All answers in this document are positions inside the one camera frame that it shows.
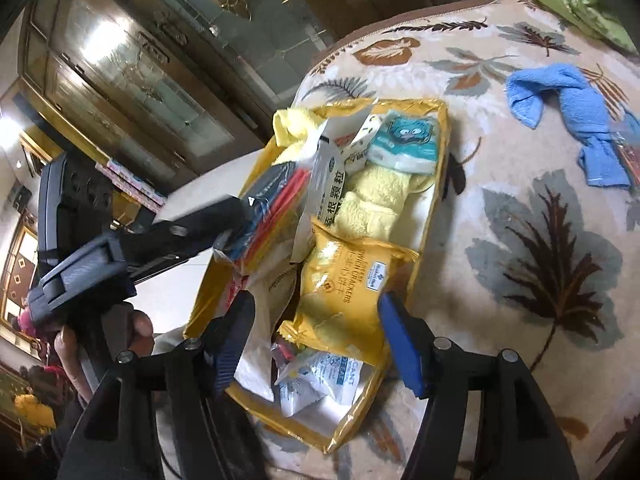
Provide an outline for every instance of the leaf stem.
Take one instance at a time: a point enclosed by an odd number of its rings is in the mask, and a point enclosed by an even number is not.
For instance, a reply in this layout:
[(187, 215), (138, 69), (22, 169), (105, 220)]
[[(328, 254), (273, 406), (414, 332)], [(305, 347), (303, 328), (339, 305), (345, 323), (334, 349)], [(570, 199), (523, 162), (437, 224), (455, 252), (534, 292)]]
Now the leaf stem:
[(549, 345), (551, 344), (551, 340), (553, 339), (554, 334), (556, 333), (556, 328), (558, 328), (558, 322), (554, 321), (554, 324), (551, 327), (551, 332), (549, 333), (549, 336), (546, 338), (545, 345), (542, 347), (542, 351), (536, 356), (536, 358), (533, 360), (533, 364), (529, 368), (529, 370), (532, 373), (536, 369), (538, 364), (540, 364), (540, 361), (542, 360), (542, 357), (546, 354), (546, 351), (549, 350)]

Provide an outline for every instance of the leaf-patterned blanket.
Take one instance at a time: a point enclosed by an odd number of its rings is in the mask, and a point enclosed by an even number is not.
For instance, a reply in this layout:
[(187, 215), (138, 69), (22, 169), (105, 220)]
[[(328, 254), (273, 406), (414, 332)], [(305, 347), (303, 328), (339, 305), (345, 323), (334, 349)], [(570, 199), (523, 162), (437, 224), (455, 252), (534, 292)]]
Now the leaf-patterned blanket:
[[(593, 479), (640, 413), (640, 203), (624, 190), (585, 184), (580, 143), (562, 124), (555, 96), (535, 130), (511, 116), (506, 77), (555, 62), (578, 66), (613, 119), (623, 107), (640, 112), (638, 67), (532, 0), (400, 17), (318, 63), (295, 104), (369, 96), (447, 102), (449, 185), (413, 312), (468, 351), (517, 350), (569, 440), (580, 477)], [(260, 431), (280, 468), (276, 478), (296, 477), (285, 470), (399, 478), (424, 407), (390, 373), (357, 436), (329, 457)], [(479, 396), (471, 396), (460, 479), (474, 456), (478, 407)]]

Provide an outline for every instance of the cartoon face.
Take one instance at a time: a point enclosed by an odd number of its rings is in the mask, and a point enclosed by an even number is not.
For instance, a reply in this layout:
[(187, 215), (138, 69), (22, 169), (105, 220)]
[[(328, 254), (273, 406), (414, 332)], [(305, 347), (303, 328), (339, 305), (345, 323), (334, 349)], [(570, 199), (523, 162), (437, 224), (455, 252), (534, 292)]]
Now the cartoon face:
[(400, 144), (423, 144), (431, 140), (433, 127), (427, 121), (396, 117), (389, 126), (389, 134)]

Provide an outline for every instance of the yellow box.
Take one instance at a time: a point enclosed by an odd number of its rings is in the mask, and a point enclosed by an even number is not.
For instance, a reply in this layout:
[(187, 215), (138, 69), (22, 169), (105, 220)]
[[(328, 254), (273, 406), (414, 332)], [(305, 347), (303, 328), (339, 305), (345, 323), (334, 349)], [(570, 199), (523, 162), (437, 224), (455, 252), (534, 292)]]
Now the yellow box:
[[(371, 103), (372, 99), (353, 99), (314, 108), (313, 111), (322, 118), (344, 116), (361, 110)], [(426, 217), (424, 218), (422, 232), (417, 234), (419, 238), (416, 238), (413, 241), (407, 240), (409, 242), (407, 244), (400, 244), (406, 246), (409, 246), (409, 244), (419, 246), (412, 247), (414, 250), (419, 249), (418, 252), (420, 253), (420, 257), (418, 258), (417, 265), (414, 266), (414, 271), (407, 288), (407, 303), (411, 304), (411, 294), (414, 288), (415, 278), (420, 267), (422, 250), (424, 249), (434, 209), (436, 204), (440, 201), (440, 194), (446, 177), (447, 157), (449, 156), (450, 126), (449, 119), (447, 117), (446, 105), (440, 99), (379, 100), (374, 106), (372, 113), (382, 114), (389, 110), (398, 110), (414, 116), (423, 116), (430, 112), (436, 112), (441, 126), (435, 184), (431, 189), (420, 194), (425, 197), (431, 197), (428, 205), (422, 205), (423, 209), (427, 211)], [(244, 183), (242, 192), (244, 192), (244, 190), (262, 174), (262, 172), (270, 167), (283, 150), (284, 147), (278, 147), (275, 139), (271, 138), (270, 142), (268, 142), (267, 146), (260, 154), (260, 157), (254, 165), (247, 181)], [(411, 224), (411, 222), (415, 223), (415, 218), (409, 218), (408, 222), (409, 224)], [(397, 231), (405, 232), (406, 230), (398, 229)], [(215, 261), (213, 258), (211, 259), (209, 266), (207, 267), (207, 271), (202, 279), (202, 283), (200, 284), (200, 290), (198, 291), (193, 310), (191, 311), (189, 323), (184, 330), (185, 337), (197, 337), (202, 334), (206, 325), (215, 313), (220, 294), (224, 290), (226, 282), (230, 276), (231, 268), (229, 264), (221, 261)], [(364, 416), (369, 410), (390, 363), (388, 346), (385, 345), (383, 353), (384, 359), (382, 364), (373, 369), (373, 372), (370, 374), (369, 379), (364, 385), (364, 390), (360, 397), (337, 424), (335, 431), (333, 431), (331, 436), (327, 435), (326, 432), (320, 433), (319, 431), (310, 428), (302, 421), (296, 420), (295, 416), (288, 418), (284, 417), (277, 404), (267, 402), (261, 397), (245, 390), (235, 381), (231, 386), (229, 386), (227, 393), (249, 413), (255, 415), (264, 424), (267, 424), (275, 431), (293, 436), (309, 446), (317, 447), (324, 453), (331, 453), (348, 441), (350, 436), (358, 429), (364, 419)]]

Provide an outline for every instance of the blue cloth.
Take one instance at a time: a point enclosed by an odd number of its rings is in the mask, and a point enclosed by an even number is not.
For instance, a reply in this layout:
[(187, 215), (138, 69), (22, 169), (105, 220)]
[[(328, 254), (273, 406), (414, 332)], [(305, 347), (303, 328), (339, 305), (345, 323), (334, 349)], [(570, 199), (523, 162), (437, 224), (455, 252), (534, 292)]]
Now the blue cloth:
[(511, 113), (535, 129), (542, 117), (541, 93), (559, 93), (560, 112), (566, 129), (584, 144), (578, 163), (589, 186), (629, 186), (629, 177), (611, 143), (610, 118), (602, 95), (575, 66), (557, 63), (544, 68), (518, 70), (504, 90)]

